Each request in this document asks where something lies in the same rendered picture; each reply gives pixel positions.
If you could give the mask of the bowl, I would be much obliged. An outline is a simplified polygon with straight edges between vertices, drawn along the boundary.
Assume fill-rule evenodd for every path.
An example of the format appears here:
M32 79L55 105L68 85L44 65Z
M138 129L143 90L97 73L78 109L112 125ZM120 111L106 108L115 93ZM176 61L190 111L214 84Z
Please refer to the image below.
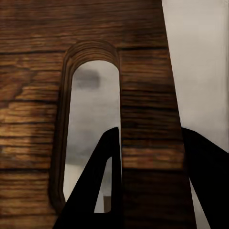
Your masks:
M78 179L84 171L89 158L80 153L66 151L63 193L68 201Z

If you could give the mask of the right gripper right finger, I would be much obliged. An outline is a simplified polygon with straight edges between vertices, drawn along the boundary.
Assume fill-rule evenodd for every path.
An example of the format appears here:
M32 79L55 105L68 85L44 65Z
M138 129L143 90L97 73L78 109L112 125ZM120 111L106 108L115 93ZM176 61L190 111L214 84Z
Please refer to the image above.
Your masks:
M190 181L211 229L229 229L229 153L181 128Z

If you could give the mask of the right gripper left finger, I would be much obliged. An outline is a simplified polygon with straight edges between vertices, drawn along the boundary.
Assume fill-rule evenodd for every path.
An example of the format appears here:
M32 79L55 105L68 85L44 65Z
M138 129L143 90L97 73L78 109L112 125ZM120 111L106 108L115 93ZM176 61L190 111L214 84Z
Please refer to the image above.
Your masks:
M111 156L111 211L94 213L106 162ZM101 136L53 229L125 229L118 127Z

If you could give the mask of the cutting board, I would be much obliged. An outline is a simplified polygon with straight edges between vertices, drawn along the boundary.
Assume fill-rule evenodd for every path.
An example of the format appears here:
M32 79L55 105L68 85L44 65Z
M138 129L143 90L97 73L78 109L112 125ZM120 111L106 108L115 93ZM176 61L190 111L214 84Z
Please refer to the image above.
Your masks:
M96 60L119 70L125 229L197 229L162 0L0 0L0 229L53 229Z

